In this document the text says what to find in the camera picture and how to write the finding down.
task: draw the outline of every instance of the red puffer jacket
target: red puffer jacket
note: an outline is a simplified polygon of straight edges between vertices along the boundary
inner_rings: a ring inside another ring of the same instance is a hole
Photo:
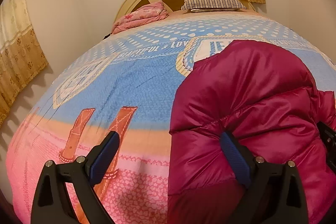
[[[334,92],[317,90],[304,63],[281,47],[234,41],[197,62],[172,108],[168,223],[225,223],[235,209],[244,188],[219,144],[227,130],[255,156],[296,163],[317,224],[336,197],[318,121],[336,127]]]

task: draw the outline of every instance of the bedsheet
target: bedsheet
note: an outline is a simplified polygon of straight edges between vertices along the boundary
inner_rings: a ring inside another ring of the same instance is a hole
[[[176,89],[196,61],[221,52],[234,39],[286,48],[310,69],[318,89],[336,90],[330,59],[261,15],[182,15],[112,35],[53,82],[13,136],[6,167],[13,206],[23,224],[30,223],[44,163],[86,155],[110,130],[119,133],[121,145],[95,186],[102,204],[117,224],[166,223],[168,131]],[[68,190],[79,220],[86,223],[73,187]]]

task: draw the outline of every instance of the pink blanket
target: pink blanket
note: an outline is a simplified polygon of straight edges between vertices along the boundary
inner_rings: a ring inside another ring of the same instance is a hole
[[[130,28],[142,26],[154,21],[165,19],[168,16],[162,1],[144,5],[138,10],[119,18],[112,27],[112,34],[125,31]]]

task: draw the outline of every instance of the quilted nylon fabric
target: quilted nylon fabric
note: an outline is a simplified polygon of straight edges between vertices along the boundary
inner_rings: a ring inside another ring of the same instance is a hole
[[[237,40],[195,63],[172,107],[168,223],[225,223],[235,209],[245,190],[219,144],[228,130],[255,156],[296,163],[317,224],[336,197],[318,121],[335,128],[334,92],[281,47]]]

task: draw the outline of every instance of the striped pillow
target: striped pillow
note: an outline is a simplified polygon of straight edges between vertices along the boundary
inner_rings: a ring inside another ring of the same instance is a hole
[[[247,8],[239,0],[185,0],[181,10],[209,8],[247,10]]]

